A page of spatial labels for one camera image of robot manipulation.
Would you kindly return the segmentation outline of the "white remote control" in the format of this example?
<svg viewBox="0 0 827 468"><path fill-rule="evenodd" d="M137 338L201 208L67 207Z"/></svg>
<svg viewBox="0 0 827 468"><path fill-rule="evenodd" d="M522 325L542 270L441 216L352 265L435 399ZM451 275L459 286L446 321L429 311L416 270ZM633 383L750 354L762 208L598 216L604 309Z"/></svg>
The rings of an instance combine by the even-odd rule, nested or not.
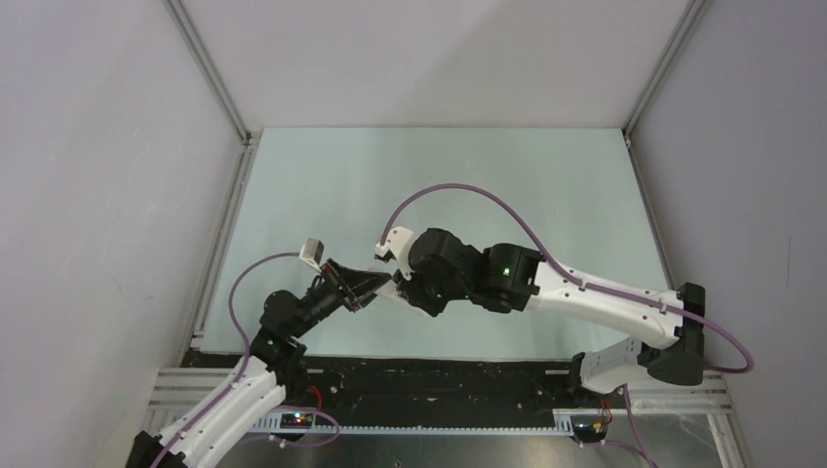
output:
<svg viewBox="0 0 827 468"><path fill-rule="evenodd" d="M423 309L411 305L405 298L401 296L401 294L397 291L397 284L393 281L389 281L385 283L382 287L377 289L374 294L378 297L382 297L391 303L396 304L399 307L402 307L412 313L417 314L418 316L424 317L426 319L431 319L432 316L425 312Z"/></svg>

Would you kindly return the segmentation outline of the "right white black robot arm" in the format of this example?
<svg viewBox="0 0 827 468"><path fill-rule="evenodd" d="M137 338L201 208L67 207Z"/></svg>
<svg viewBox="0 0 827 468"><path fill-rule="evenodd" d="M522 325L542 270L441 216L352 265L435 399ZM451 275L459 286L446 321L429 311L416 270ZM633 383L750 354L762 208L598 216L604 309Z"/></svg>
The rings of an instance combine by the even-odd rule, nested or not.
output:
<svg viewBox="0 0 827 468"><path fill-rule="evenodd" d="M397 264L395 289L386 296L431 317L463 300L500 314L563 313L624 333L611 346L572 357L566 389L580 407L646 378L679 386L703 380L704 331L693 319L705 314L700 285L635 289L568 268L557 271L541 252L514 244L479 251L438 228L416 235L396 227L376 245L375 256Z"/></svg>

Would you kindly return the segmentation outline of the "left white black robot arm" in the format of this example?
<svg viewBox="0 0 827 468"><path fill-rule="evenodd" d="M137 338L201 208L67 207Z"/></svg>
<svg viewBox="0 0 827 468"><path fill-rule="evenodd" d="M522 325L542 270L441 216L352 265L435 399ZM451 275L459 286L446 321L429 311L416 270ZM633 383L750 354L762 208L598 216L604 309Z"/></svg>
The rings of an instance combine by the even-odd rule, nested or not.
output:
<svg viewBox="0 0 827 468"><path fill-rule="evenodd" d="M340 308L365 308L391 279L385 272L354 270L329 259L304 296L271 293L258 332L242 337L244 354L229 375L176 423L156 435L138 433L127 466L216 466L263 415L305 398L307 348L299 338Z"/></svg>

